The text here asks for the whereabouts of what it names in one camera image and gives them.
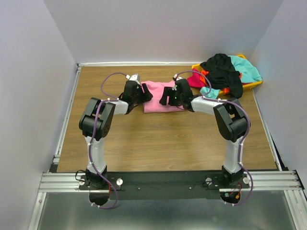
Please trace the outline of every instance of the wall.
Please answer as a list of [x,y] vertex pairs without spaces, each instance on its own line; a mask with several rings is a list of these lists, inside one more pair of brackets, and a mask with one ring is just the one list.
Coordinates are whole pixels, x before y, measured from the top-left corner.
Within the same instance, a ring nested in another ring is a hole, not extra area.
[[286,166],[307,186],[307,1],[284,0],[252,62],[264,83],[256,97]]
[[1,1],[0,229],[27,229],[75,61],[42,0]]
[[78,63],[249,57],[282,0],[44,0]]

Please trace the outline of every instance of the pile of clothes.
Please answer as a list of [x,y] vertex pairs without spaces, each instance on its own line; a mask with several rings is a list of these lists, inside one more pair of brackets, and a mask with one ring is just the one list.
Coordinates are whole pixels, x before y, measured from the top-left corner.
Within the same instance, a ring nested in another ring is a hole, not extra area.
[[[230,95],[240,98],[243,94],[242,84],[261,81],[262,78],[248,60],[238,56],[216,54],[200,64],[203,69],[200,73],[206,76],[212,86],[212,90],[206,97],[217,98],[220,90],[229,91]],[[209,85],[197,69],[188,78],[190,87],[201,88],[201,94],[209,91]]]

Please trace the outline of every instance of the gray floor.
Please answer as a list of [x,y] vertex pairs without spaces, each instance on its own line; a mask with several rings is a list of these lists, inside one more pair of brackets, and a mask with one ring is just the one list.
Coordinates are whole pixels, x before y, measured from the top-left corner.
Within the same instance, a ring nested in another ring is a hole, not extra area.
[[231,207],[218,200],[126,200],[118,208],[90,206],[88,194],[47,195],[40,230],[292,230],[283,191],[255,191]]

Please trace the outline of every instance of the wooden table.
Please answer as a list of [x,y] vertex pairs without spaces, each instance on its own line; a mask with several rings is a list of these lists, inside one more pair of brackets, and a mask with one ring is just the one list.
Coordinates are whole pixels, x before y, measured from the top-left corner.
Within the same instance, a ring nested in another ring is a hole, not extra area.
[[[100,92],[100,84],[108,74],[139,73],[142,81],[168,82],[175,73],[189,69],[188,66],[82,67],[58,172],[85,170],[87,147],[78,123],[91,97],[107,98]],[[119,95],[124,85],[124,76],[114,75],[106,81],[104,90]],[[244,165],[248,169],[275,169],[252,91],[245,91],[239,100],[252,124],[244,144]],[[212,115],[188,111],[144,114],[140,105],[128,115],[113,117],[105,157],[109,171],[218,170],[225,157],[225,140]]]

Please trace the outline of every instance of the magenta cloth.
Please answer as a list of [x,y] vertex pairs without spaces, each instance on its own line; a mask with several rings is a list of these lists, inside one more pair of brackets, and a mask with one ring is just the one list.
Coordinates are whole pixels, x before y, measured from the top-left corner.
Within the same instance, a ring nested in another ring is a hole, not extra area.
[[201,89],[202,87],[205,86],[205,84],[200,80],[201,75],[198,73],[193,72],[192,76],[188,78],[188,82],[189,82],[190,87]]
[[160,100],[163,95],[164,87],[173,87],[174,81],[170,82],[153,82],[153,81],[143,81],[142,84],[145,83],[149,92],[153,95],[153,98],[144,103],[144,113],[165,113],[165,112],[177,112],[184,111],[182,106],[170,106],[170,105],[161,105]]

